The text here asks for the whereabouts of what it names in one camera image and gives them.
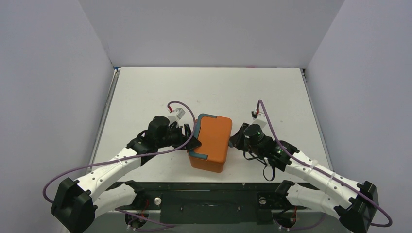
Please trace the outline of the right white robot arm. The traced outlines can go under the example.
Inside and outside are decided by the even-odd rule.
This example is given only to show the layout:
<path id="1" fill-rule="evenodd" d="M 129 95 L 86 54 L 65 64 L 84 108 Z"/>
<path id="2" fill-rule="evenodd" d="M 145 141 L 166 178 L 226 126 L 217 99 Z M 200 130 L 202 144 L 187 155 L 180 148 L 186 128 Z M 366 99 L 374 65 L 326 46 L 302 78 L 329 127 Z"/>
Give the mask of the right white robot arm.
<path id="1" fill-rule="evenodd" d="M 259 124 L 244 123 L 230 137 L 229 145 L 315 187 L 283 181 L 274 194 L 278 206 L 303 206 L 323 212 L 353 233 L 365 233 L 373 226 L 379 204 L 377 187 L 371 182 L 360 183 L 325 168 L 296 146 L 267 136 Z"/>

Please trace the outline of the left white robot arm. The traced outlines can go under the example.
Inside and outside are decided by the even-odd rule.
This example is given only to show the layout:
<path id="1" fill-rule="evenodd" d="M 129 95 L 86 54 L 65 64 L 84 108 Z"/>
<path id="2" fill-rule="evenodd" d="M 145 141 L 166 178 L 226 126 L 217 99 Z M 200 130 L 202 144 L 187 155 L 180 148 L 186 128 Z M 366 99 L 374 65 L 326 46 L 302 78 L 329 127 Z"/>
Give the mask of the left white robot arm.
<path id="1" fill-rule="evenodd" d="M 107 162 L 94 164 L 95 170 L 75 180 L 66 178 L 59 184 L 51 214 L 71 233 L 83 233 L 94 220 L 111 210 L 130 205 L 144 205 L 145 195 L 127 184 L 113 187 L 127 173 L 141 167 L 161 152 L 159 149 L 192 150 L 201 146 L 188 124 L 177 118 L 155 116 L 117 155 Z"/>

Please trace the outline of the orange plastic medicine box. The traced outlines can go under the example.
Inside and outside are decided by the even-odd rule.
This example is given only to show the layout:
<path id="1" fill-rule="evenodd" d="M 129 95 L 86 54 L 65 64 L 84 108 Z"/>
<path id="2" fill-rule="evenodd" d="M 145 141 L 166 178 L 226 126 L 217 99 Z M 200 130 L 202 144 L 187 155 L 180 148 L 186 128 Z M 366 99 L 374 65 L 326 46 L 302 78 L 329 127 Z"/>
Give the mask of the orange plastic medicine box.
<path id="1" fill-rule="evenodd" d="M 201 146 L 188 152 L 193 168 L 221 173 L 227 159 L 232 120 L 223 116 L 199 114 L 194 137 Z"/>

